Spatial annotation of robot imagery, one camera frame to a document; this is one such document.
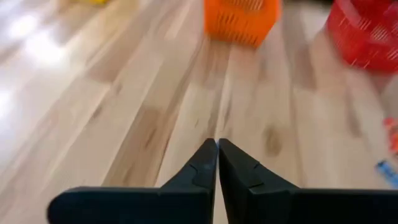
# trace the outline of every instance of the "plastic basket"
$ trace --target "plastic basket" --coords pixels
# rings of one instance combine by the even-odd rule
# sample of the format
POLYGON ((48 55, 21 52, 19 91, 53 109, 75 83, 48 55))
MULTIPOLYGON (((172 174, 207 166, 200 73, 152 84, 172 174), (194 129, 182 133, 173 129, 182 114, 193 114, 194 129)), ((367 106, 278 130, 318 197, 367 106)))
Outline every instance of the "plastic basket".
POLYGON ((279 14, 279 0, 205 0, 205 32, 258 47, 279 14))
POLYGON ((327 21, 346 62, 398 72, 398 4, 392 0, 336 0, 327 21))

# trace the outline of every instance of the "wood grain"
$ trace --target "wood grain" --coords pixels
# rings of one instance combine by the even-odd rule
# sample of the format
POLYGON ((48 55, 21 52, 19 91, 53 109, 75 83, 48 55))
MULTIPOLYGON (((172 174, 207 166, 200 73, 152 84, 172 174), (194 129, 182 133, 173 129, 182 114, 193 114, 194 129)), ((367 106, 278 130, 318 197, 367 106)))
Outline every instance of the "wood grain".
POLYGON ((0 223, 46 223, 70 187, 160 187, 206 138, 300 187, 388 189, 397 78, 345 65, 327 15, 286 4, 256 50, 209 39, 201 0, 1 1, 0 223))

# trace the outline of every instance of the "black plastic part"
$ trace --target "black plastic part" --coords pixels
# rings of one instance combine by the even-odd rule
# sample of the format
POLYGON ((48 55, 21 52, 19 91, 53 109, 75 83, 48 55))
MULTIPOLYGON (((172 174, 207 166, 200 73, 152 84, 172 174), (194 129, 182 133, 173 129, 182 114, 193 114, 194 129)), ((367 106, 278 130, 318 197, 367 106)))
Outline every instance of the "black plastic part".
POLYGON ((227 139, 219 147, 230 224, 398 223, 395 190, 300 189, 227 139))
POLYGON ((161 188, 78 187, 52 200, 51 224, 213 223, 218 149, 207 139, 161 188))

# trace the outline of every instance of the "wooden floor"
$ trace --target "wooden floor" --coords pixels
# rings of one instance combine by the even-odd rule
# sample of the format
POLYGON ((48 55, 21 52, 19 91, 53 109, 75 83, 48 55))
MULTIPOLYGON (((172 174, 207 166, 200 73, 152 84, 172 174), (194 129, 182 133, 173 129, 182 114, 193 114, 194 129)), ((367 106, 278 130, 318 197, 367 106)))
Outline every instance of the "wooden floor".
POLYGON ((397 78, 343 65, 322 7, 285 6, 253 50, 208 39, 202 2, 0 1, 0 223, 45 223, 70 187, 161 186, 206 138, 301 187, 389 188, 397 78))

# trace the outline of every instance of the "red basket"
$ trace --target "red basket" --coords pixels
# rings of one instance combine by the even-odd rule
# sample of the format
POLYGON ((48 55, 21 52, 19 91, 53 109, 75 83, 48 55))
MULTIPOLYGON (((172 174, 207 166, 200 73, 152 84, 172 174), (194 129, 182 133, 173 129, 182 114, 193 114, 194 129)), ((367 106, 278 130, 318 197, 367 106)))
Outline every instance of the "red basket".
POLYGON ((398 72, 398 2, 336 0, 327 28, 349 64, 398 72))

